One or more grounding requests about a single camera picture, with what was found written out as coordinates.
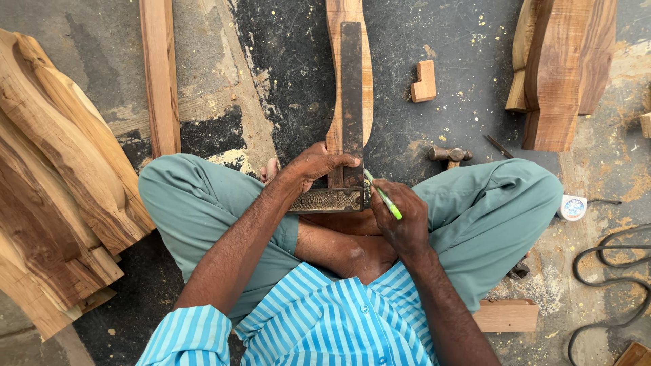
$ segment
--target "striped shirt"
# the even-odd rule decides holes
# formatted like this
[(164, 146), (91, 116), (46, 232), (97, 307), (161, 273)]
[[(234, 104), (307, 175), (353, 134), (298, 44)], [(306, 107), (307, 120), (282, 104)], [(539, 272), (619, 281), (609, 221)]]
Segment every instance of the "striped shirt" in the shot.
[[(169, 313), (137, 366), (228, 365), (230, 320), (210, 305)], [(398, 262), (368, 286), (307, 263), (235, 328), (242, 365), (439, 365), (416, 287)]]

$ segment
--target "green trousers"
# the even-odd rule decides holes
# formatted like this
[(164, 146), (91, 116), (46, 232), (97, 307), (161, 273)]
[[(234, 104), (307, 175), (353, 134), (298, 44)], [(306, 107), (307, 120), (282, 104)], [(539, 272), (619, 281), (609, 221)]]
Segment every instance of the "green trousers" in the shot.
[[(138, 187), (187, 282), (264, 185), (198, 156), (174, 154), (149, 163)], [(470, 311), (479, 309), (479, 300), (530, 250), (562, 196), (558, 178), (522, 159), (457, 167), (413, 191), (428, 204), (430, 245)], [(286, 215), (228, 315), (234, 325), (301, 264), (293, 256), (297, 233), (298, 217)]]

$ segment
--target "hand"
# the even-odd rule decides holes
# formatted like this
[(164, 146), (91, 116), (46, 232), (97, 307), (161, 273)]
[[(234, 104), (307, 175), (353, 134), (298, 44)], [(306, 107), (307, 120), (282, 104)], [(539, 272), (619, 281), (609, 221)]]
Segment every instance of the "hand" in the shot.
[[(398, 220), (387, 208), (375, 189), (377, 186), (389, 196), (402, 214)], [(396, 250), (400, 260), (414, 260), (431, 251), (427, 229), (427, 203), (404, 184), (374, 179), (370, 205), (378, 228)]]
[(298, 180), (301, 192), (307, 192), (312, 183), (336, 167), (357, 167), (359, 159), (350, 154), (328, 154), (326, 142), (320, 141), (303, 151), (278, 174), (278, 179)]

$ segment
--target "green pencil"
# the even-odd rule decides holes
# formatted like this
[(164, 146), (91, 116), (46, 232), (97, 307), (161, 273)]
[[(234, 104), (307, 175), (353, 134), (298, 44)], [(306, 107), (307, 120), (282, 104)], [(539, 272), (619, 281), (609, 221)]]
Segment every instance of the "green pencil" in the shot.
[[(364, 169), (364, 175), (366, 176), (368, 181), (371, 183), (371, 186), (373, 186), (373, 179), (374, 179), (373, 176), (366, 169)], [(398, 210), (396, 205), (392, 202), (392, 200), (389, 198), (389, 196), (387, 196), (387, 194), (384, 193), (380, 189), (380, 187), (376, 187), (376, 186), (374, 186), (374, 187), (378, 191), (378, 195), (380, 195), (380, 197), (382, 197), (382, 201), (384, 201), (384, 203), (387, 205), (387, 207), (389, 208), (389, 211), (391, 211), (393, 216), (395, 216), (396, 219), (402, 219), (402, 214), (400, 213), (400, 211)]]

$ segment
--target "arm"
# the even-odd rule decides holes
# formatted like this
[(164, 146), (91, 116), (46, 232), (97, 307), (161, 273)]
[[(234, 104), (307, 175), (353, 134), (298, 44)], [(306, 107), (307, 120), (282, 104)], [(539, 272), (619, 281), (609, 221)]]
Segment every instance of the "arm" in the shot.
[(174, 309), (212, 305), (228, 314), (264, 248), (296, 197), (335, 167), (359, 165), (349, 154), (327, 155), (323, 142), (292, 160), (199, 261)]
[(500, 365), (477, 323), (445, 275), (430, 247), (427, 203), (404, 184), (373, 180), (398, 207), (397, 220), (375, 191), (371, 207), (378, 228), (411, 275), (425, 311), (434, 349), (442, 365)]

